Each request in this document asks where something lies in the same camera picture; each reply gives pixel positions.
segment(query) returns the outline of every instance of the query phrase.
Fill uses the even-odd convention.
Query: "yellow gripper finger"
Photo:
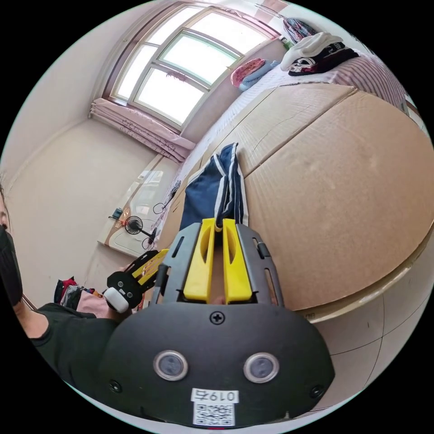
[[[249,275],[235,220],[232,219],[223,219],[223,265],[226,304],[250,300],[252,289]]]
[[[184,297],[209,303],[211,295],[212,263],[214,260],[215,219],[202,220],[189,273],[184,285]]]
[[[143,266],[139,267],[132,274],[132,276],[136,279],[139,276],[142,276],[138,280],[139,285],[143,285],[152,276],[155,275],[155,273],[158,271],[158,266],[163,262],[163,259],[166,256],[166,253],[168,251],[169,251],[168,249],[163,249],[163,250],[159,251],[153,258],[151,258],[148,262],[144,263]]]

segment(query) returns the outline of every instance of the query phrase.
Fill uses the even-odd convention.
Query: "curtain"
[[[184,162],[196,146],[145,113],[103,98],[92,103],[90,114],[179,164]]]

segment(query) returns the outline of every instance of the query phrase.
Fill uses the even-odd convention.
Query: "clothes pile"
[[[104,297],[93,288],[80,286],[74,277],[59,280],[54,291],[54,302],[77,312],[93,313],[97,318],[109,318],[109,307]],[[143,294],[142,301],[133,309],[133,313],[148,306]]]
[[[292,46],[283,57],[280,69],[289,75],[322,74],[358,56],[339,36],[320,32]]]
[[[264,60],[260,58],[249,60],[239,66],[231,75],[231,83],[241,92],[250,89],[267,72],[270,72],[279,64],[278,61]]]
[[[74,276],[67,280],[59,280],[54,291],[54,302],[70,309],[78,310],[78,306],[83,297],[83,294],[88,294],[95,300],[102,300],[103,296],[95,291],[93,288],[85,288],[80,286],[75,280]]]

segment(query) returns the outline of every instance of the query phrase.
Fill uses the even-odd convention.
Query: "window frame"
[[[147,42],[146,40],[149,40],[152,35],[164,24],[164,22],[168,21],[172,16],[174,16],[176,13],[181,11],[184,8],[191,8],[191,7],[198,7],[198,9],[201,9],[196,15],[191,17],[190,19],[184,21],[180,26],[178,26],[161,44],[155,44]],[[130,107],[133,109],[136,109],[138,111],[144,112],[148,115],[151,115],[156,120],[161,122],[162,124],[169,127],[171,130],[177,133],[181,133],[186,126],[191,122],[192,118],[195,116],[197,111],[200,109],[200,107],[203,105],[203,103],[206,101],[206,99],[213,93],[213,91],[225,80],[228,75],[236,69],[239,65],[241,65],[246,58],[250,57],[252,54],[254,54],[256,51],[258,51],[261,47],[265,46],[266,44],[273,41],[275,38],[279,36],[279,33],[272,30],[271,28],[265,28],[264,26],[255,25],[254,22],[250,21],[250,19],[244,19],[240,14],[238,13],[231,13],[227,10],[220,9],[214,5],[201,3],[201,2],[176,2],[172,5],[172,7],[167,7],[164,10],[160,12],[166,12],[163,17],[157,17],[157,19],[151,20],[152,25],[145,26],[147,27],[145,31],[142,27],[141,31],[136,34],[134,38],[132,38],[132,41],[129,44],[129,47],[131,47],[130,52],[127,56],[125,56],[125,51],[123,53],[123,56],[119,58],[119,61],[122,61],[121,68],[115,68],[117,69],[117,74],[115,77],[113,77],[113,74],[110,77],[111,85],[107,82],[107,85],[104,89],[104,95],[106,99],[125,106]],[[223,43],[222,41],[219,41],[211,36],[208,36],[206,34],[203,34],[199,31],[193,30],[189,28],[190,26],[193,26],[196,22],[204,18],[206,15],[214,13],[214,14],[220,14],[223,15],[229,19],[233,19],[237,22],[242,22],[244,25],[254,29],[255,31],[262,33],[266,40],[261,43],[260,45],[252,48],[249,52],[246,54],[241,53],[240,51],[236,50],[235,48]],[[192,36],[194,38],[197,38],[199,40],[206,41],[207,43],[210,43],[212,45],[215,45],[217,48],[227,52],[231,56],[236,56],[238,59],[226,69],[225,72],[223,72],[212,85],[209,85],[207,82],[201,80],[200,78],[196,77],[195,75],[189,73],[188,71],[183,70],[182,68],[179,68],[175,65],[172,65],[170,63],[164,62],[163,60],[160,60],[159,57],[163,55],[164,52],[167,52],[168,49],[170,49],[170,46],[174,44],[174,42],[177,40],[178,37],[180,37],[181,34],[186,34],[189,36]],[[144,70],[140,74],[130,97],[127,99],[122,98],[122,96],[116,94],[116,91],[118,90],[120,84],[122,83],[122,80],[124,79],[125,75],[127,74],[129,67],[131,63],[134,61],[134,59],[137,57],[138,53],[140,52],[140,47],[143,45],[148,45],[152,47],[156,47],[156,50],[153,54],[153,56],[148,61],[147,65],[145,66]],[[150,76],[150,73],[153,69],[158,69],[164,72],[178,72],[182,74],[185,77],[185,82],[192,85],[193,87],[199,89],[203,92],[202,97],[199,99],[199,101],[196,103],[195,107],[190,111],[188,117],[185,119],[183,123],[179,123],[176,120],[170,118],[165,113],[162,113],[158,111],[154,107],[147,106],[146,104],[141,104],[137,102],[137,98],[140,95],[144,85],[146,84],[147,79]]]

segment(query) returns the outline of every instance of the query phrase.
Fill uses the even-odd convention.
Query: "window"
[[[183,6],[145,34],[110,96],[181,131],[213,86],[273,36],[213,7]]]

